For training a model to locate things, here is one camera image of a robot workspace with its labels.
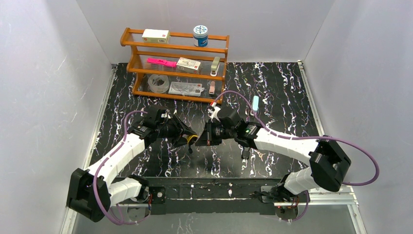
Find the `yellow padlock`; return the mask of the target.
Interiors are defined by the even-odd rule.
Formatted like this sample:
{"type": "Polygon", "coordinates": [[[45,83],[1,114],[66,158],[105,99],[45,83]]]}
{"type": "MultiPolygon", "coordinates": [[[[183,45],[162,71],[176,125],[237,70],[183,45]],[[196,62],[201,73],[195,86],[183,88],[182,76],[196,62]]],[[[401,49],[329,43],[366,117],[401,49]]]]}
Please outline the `yellow padlock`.
{"type": "Polygon", "coordinates": [[[193,153],[193,150],[192,150],[191,147],[192,147],[192,145],[195,144],[195,142],[197,141],[197,139],[198,139],[198,136],[197,136],[197,135],[187,136],[188,152],[189,152],[190,154],[193,153]]]}

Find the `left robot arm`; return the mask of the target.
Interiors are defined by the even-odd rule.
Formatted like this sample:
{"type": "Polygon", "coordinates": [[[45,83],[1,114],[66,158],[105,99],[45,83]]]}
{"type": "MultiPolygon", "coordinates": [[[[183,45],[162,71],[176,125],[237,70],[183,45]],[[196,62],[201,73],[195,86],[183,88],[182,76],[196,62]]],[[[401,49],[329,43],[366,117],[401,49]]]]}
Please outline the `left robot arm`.
{"type": "Polygon", "coordinates": [[[138,111],[140,117],[129,125],[129,117],[135,113],[131,111],[125,116],[125,134],[114,148],[98,162],[86,169],[77,168],[71,174],[66,207],[93,222],[106,217],[115,225],[135,224],[123,216],[116,217],[111,208],[130,198],[148,200],[149,182],[138,175],[130,175],[119,182],[114,179],[158,139],[166,139],[173,148],[186,145],[191,153],[191,146],[198,138],[190,127],[165,107],[154,105],[138,111]]]}

